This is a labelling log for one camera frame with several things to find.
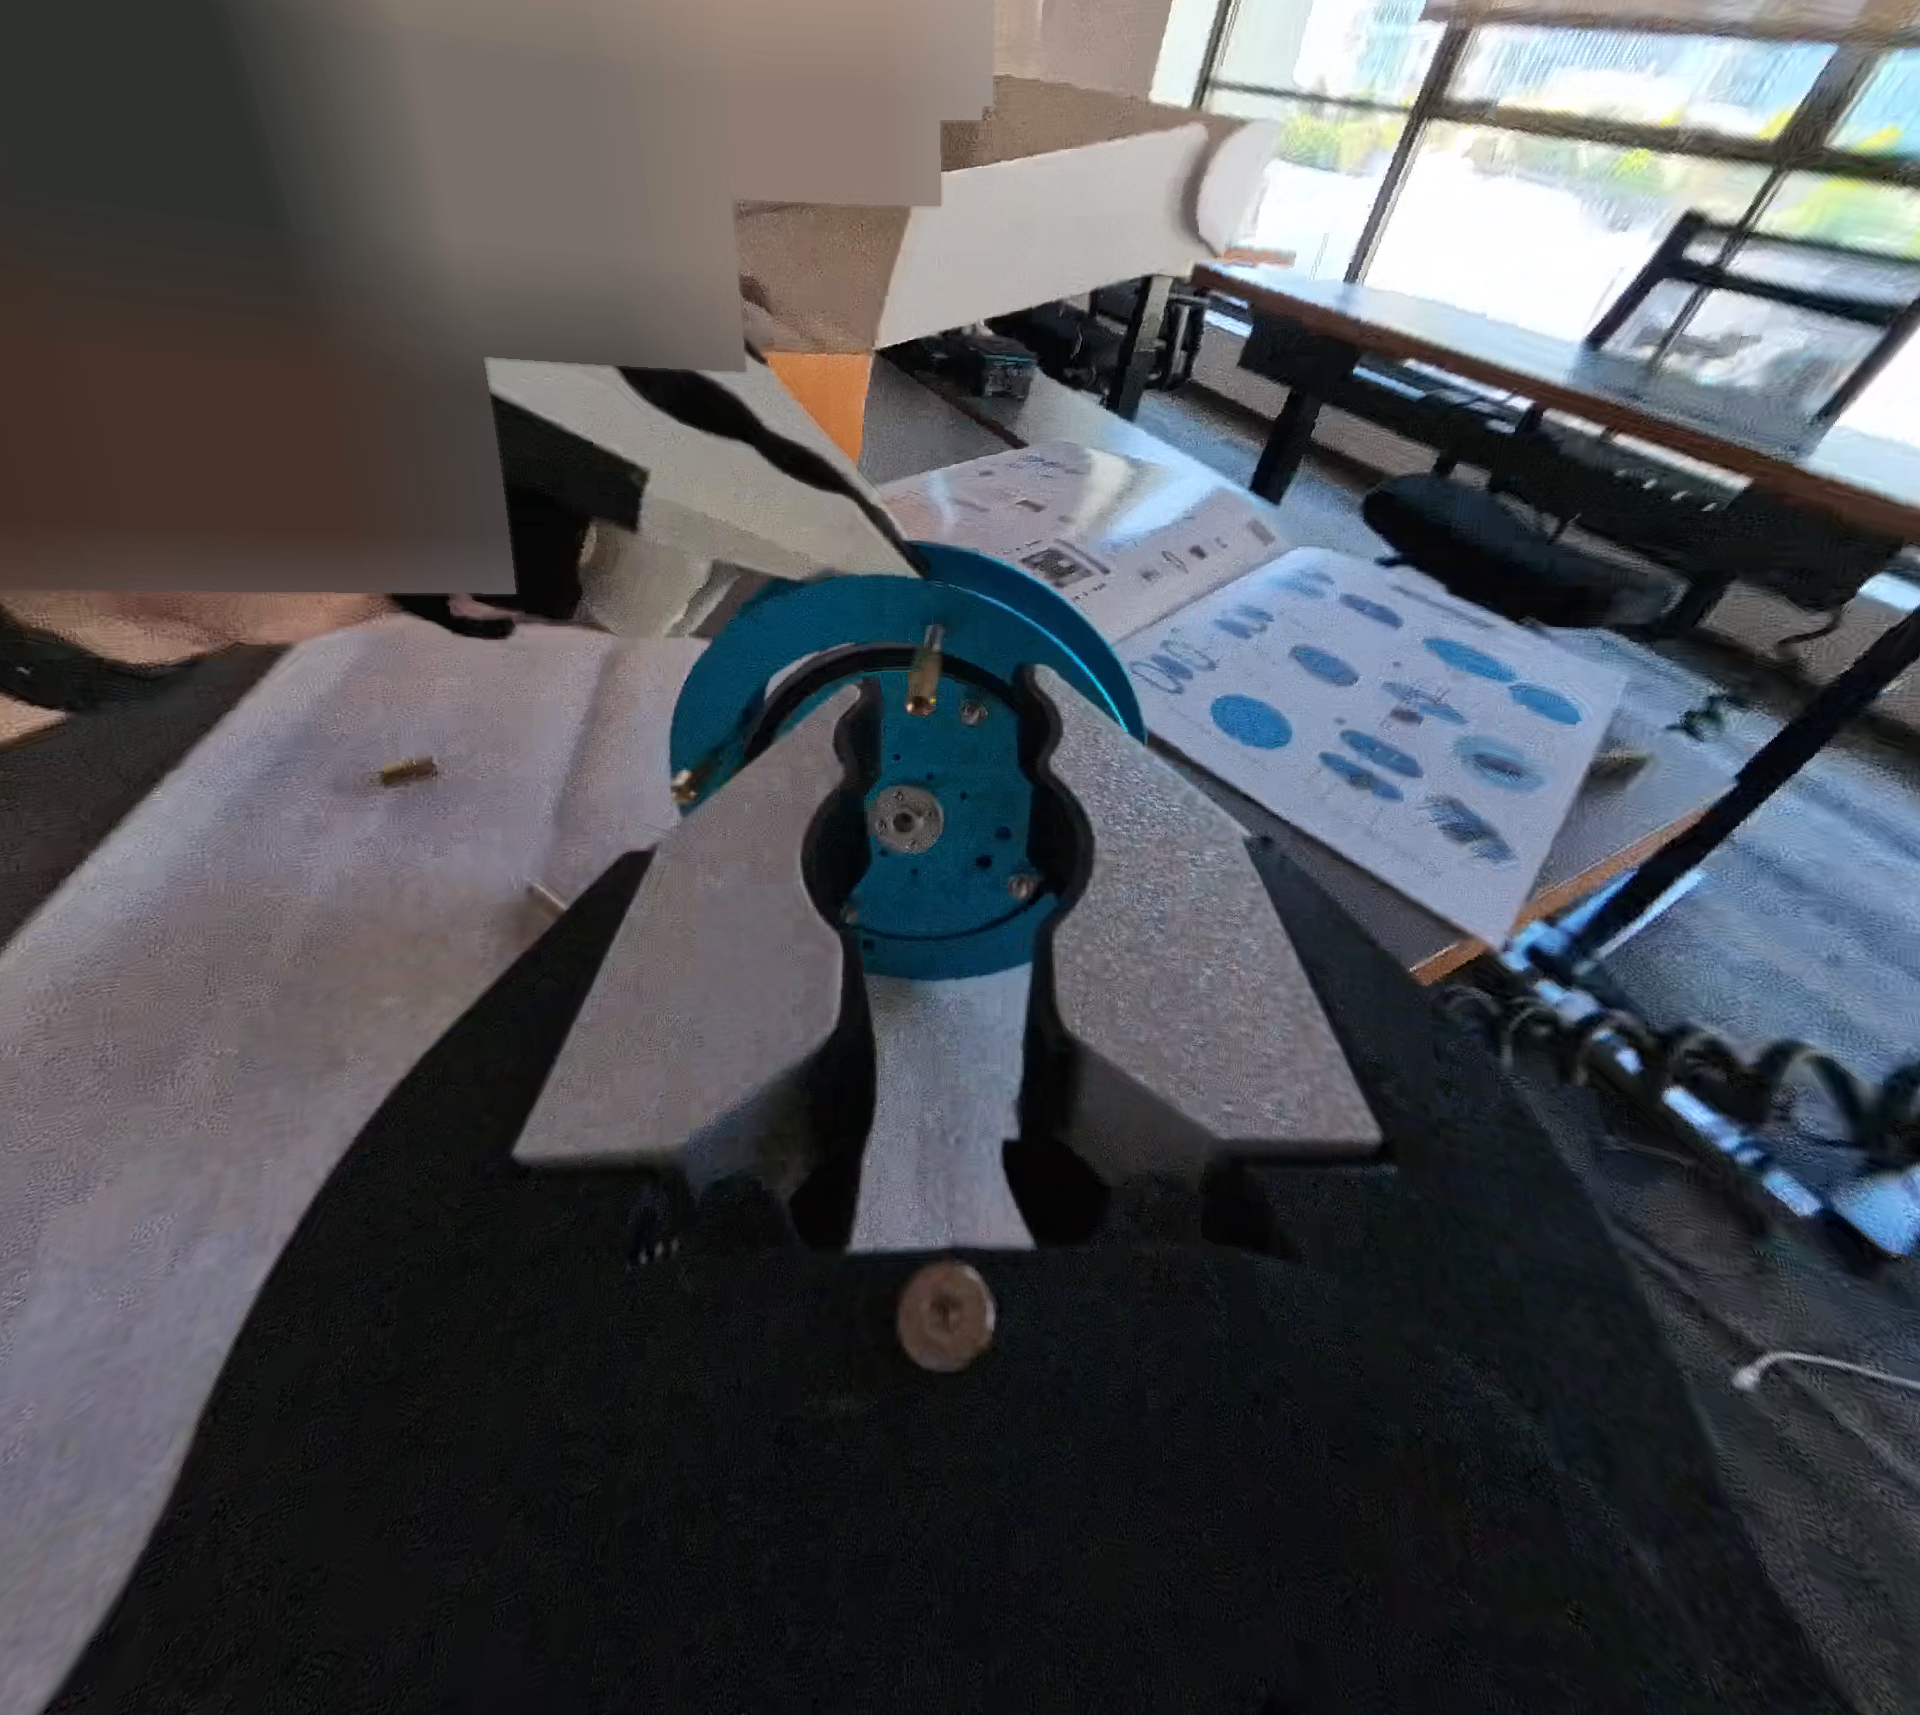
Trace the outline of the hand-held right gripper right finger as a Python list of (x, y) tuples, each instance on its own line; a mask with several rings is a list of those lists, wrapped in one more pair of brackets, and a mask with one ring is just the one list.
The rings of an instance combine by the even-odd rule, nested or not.
[(1244, 1172), (1377, 1168), (1383, 1130), (1252, 838), (1067, 684), (1019, 688), (1052, 904), (1021, 1024), (1016, 1200), (1203, 1212)]

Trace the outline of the dark grey desk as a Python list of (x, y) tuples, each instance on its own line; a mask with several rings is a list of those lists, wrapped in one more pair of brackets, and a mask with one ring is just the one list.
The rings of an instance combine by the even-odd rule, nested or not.
[(502, 432), (553, 486), (603, 486), (603, 570), (626, 542), (754, 550), (814, 572), (769, 580), (714, 646), (448, 610), (441, 598), (4, 592), (4, 700), (62, 720), (4, 746), (4, 950), (82, 906), (78, 960), (129, 910), (139, 936), (224, 942), (249, 978), (353, 944), (425, 988), (429, 954), (508, 952), (536, 864), (586, 880), (689, 808), (666, 776), (731, 788), (765, 740), (817, 710), (804, 670), (853, 656), (887, 722), (862, 806), (937, 800), (920, 848), (873, 834), (851, 922), (882, 976), (960, 980), (1027, 964), (1060, 894), (1027, 834), (1013, 676), (1047, 668), (1230, 788), (1484, 944), (1503, 942), (1603, 748), (1620, 684), (1539, 634), (1327, 550), (1284, 552), (1230, 490), (1145, 550), (1217, 528), (1187, 594), (1145, 594), (1135, 632), (1093, 624), (1120, 574), (1065, 492), (1159, 488), (1082, 442), (1001, 464), (973, 554), (914, 542), (774, 368), (733, 374), (494, 364)]

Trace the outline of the orange cardboard box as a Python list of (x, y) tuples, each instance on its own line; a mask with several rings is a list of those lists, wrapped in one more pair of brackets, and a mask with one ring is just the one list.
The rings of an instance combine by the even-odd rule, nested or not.
[(925, 204), (745, 202), (747, 344), (872, 358), (1133, 280), (1182, 280), (1252, 224), (1279, 126), (999, 76), (942, 126)]

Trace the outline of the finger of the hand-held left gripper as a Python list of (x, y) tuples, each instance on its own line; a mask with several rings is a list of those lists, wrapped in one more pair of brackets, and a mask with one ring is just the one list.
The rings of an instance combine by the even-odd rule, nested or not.
[(760, 576), (923, 576), (774, 372), (490, 362), (502, 464), (590, 526)]
[(754, 574), (592, 522), (578, 562), (578, 626), (620, 638), (705, 636), (750, 594)]

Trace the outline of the large window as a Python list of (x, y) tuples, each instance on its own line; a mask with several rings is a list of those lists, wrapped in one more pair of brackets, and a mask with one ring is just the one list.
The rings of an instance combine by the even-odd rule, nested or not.
[(1915, 0), (1213, 0), (1297, 274), (1569, 336), (1681, 210), (1915, 260)]

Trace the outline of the blue disc with bearing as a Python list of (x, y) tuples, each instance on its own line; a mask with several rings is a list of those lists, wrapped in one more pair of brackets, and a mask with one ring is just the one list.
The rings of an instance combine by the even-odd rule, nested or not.
[(870, 862), (841, 922), (872, 978), (966, 982), (1030, 968), (1057, 908), (1035, 856), (1035, 784), (1021, 702), (950, 660), (930, 714), (908, 710), (909, 650), (884, 646), (856, 674), (876, 684)]

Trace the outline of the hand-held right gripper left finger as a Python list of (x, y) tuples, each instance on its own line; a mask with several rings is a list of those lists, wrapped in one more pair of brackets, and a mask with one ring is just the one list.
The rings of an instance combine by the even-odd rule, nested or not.
[(872, 864), (880, 714), (873, 690), (830, 694), (653, 850), (518, 1164), (853, 1212), (876, 1046), (843, 908)]

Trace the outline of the long beige table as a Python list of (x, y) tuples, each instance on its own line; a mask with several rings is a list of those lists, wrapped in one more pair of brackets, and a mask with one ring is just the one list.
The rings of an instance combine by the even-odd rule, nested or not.
[(1383, 288), (1220, 262), (1199, 264), (1190, 278), (1199, 290), (1245, 304), (1259, 322), (1327, 344), (1332, 356), (1319, 362), (1340, 372), (1361, 354), (1424, 362), (1740, 476), (1785, 506), (1883, 536), (1897, 550), (1917, 544), (1915, 466), (1894, 486), (1874, 486), (1844, 458), (1841, 432), (1787, 406)]

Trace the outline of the printed instruction booklet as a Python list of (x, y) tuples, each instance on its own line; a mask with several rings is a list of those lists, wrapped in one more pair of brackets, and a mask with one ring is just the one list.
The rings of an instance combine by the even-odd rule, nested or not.
[(1481, 944), (1523, 928), (1625, 694), (1601, 662), (1426, 576), (1295, 546), (1169, 450), (1057, 438), (880, 500), (909, 540), (1064, 594), (1194, 768)]

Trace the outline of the white foam sheet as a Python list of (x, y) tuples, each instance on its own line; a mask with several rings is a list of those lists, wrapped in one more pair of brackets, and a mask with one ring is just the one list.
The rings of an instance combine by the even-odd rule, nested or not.
[(655, 848), (425, 988), (4, 950), (4, 1711), (984, 1711), (1060, 1280), (516, 1142)]

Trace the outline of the black chair frame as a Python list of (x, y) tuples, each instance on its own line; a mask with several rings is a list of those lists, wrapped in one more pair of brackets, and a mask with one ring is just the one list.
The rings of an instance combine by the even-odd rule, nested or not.
[(1915, 312), (1913, 258), (1686, 210), (1582, 346), (1824, 434), (1902, 352)]

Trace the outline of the black office chair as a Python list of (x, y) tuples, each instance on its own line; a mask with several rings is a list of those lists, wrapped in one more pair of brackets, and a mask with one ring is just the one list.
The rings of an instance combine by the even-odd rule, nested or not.
[(1548, 538), (1486, 488), (1404, 476), (1357, 510), (1393, 566), (1510, 624), (1657, 640), (1696, 620), (1681, 584)]

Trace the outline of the blue round metal base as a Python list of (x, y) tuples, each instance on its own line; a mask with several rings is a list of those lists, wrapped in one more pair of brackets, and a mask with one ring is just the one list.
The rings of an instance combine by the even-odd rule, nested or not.
[(1023, 668), (1055, 672), (1135, 742), (1139, 698), (1113, 646), (1055, 588), (945, 544), (914, 544), (920, 576), (823, 576), (761, 586), (702, 648), (667, 736), (671, 800), (692, 812), (754, 762), (793, 710), (775, 692), (850, 660), (856, 674), (903, 670), (925, 630), (961, 680), (1010, 688)]

